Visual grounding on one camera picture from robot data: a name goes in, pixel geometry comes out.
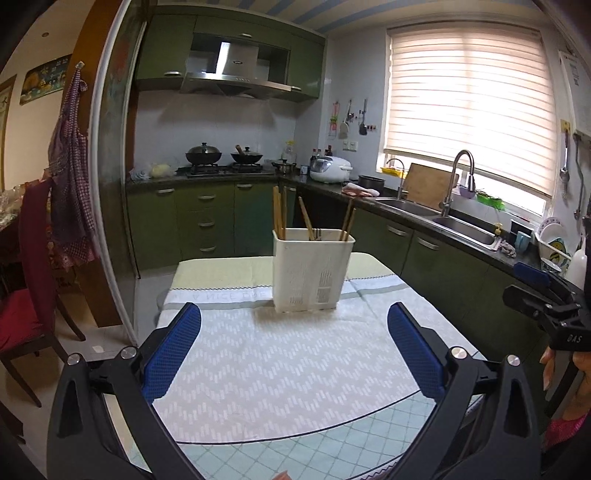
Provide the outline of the person's right hand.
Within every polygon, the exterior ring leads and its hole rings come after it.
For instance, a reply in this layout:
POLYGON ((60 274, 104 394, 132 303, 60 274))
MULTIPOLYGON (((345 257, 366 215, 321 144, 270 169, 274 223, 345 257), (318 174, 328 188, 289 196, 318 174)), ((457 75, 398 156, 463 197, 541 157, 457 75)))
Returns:
MULTIPOLYGON (((565 421, 573 421, 581 418, 590 411, 591 403, 591 356, 589 352, 575 352, 573 354, 573 362, 579 370, 584 373, 584 378, 579 385, 576 394, 572 397, 569 405, 565 408, 562 419, 565 421)), ((543 370, 543 388, 548 390, 554 376, 555 371, 555 351, 547 347, 540 363, 544 366, 543 370)))

